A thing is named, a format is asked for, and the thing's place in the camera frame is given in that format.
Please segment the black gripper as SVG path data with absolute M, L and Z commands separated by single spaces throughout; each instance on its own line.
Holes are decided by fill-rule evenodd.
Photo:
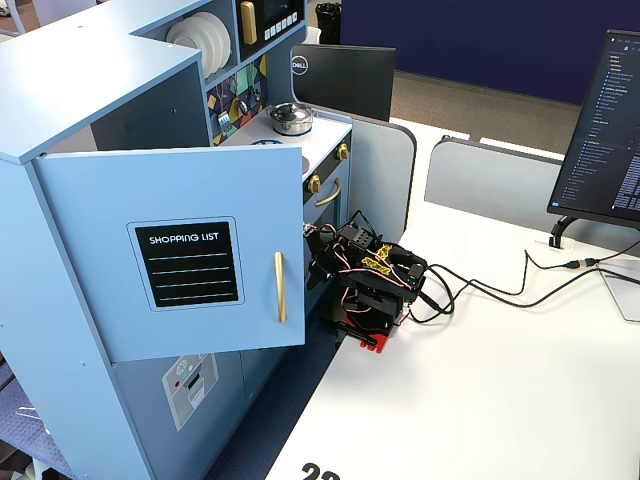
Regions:
M 307 239 L 310 250 L 308 279 L 306 289 L 313 290 L 319 283 L 325 283 L 327 277 L 349 268 L 349 263 L 341 253 L 342 245 L 332 234 L 320 234 L 319 240 Z

